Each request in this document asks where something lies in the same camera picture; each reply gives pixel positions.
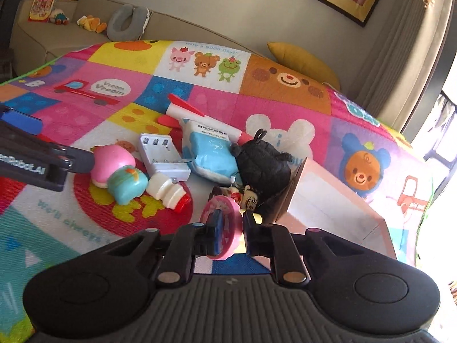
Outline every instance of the patterned playmat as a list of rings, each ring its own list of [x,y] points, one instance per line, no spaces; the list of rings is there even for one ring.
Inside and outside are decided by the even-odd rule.
[[[193,42],[110,42],[4,84],[0,101],[43,120],[44,140],[86,150],[117,143],[144,170],[139,133],[173,133],[157,122],[170,93],[250,135],[268,130],[266,140],[293,155],[292,168],[313,158],[386,219],[399,260],[414,264],[432,191],[424,162],[342,95],[268,59]],[[167,234],[198,220],[214,184],[191,174],[183,186],[193,202],[176,214],[146,193],[119,206],[89,175],[69,175],[63,192],[0,178],[0,342],[30,334],[21,295],[34,274],[144,228]],[[244,255],[199,258],[197,269],[265,272]]]

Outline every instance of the beige curtain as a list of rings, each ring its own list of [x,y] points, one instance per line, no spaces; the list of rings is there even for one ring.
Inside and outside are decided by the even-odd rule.
[[[391,18],[348,96],[384,124],[401,130],[439,56],[454,0],[396,0]]]

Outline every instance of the gray neck pillow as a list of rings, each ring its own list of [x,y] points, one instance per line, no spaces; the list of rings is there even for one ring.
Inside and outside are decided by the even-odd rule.
[[[124,22],[132,17],[130,25],[122,30]],[[135,41],[139,40],[145,32],[149,21],[149,10],[144,6],[134,7],[130,4],[122,5],[108,23],[107,35],[111,41]]]

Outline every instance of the ribbed black surface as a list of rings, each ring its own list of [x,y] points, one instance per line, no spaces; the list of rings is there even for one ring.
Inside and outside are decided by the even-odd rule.
[[[327,321],[306,292],[282,288],[270,275],[194,275],[187,286],[159,292],[139,319],[116,333],[85,341],[38,333],[29,342],[436,343],[436,340],[425,331],[399,338],[348,332]]]

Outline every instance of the white triangle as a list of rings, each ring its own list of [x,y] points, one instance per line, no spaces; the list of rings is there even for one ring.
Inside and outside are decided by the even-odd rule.
[[[37,263],[42,262],[40,258],[38,258],[35,254],[33,254],[30,250],[26,249],[26,268],[30,266],[34,266]]]

